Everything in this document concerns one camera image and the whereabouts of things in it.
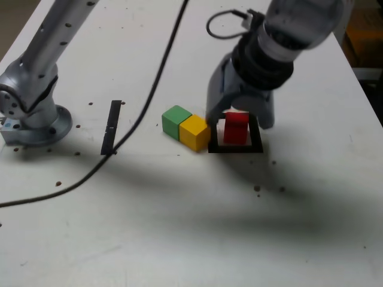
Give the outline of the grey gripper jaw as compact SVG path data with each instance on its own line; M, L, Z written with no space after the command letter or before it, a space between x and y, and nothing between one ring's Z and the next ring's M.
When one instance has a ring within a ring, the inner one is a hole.
M275 124L273 91L246 91L236 97L231 106L255 116L263 130L271 129Z
M215 125L225 110L231 108L233 97L239 93L235 87L238 77L233 67L231 55L225 55L213 72L206 98L206 122Z

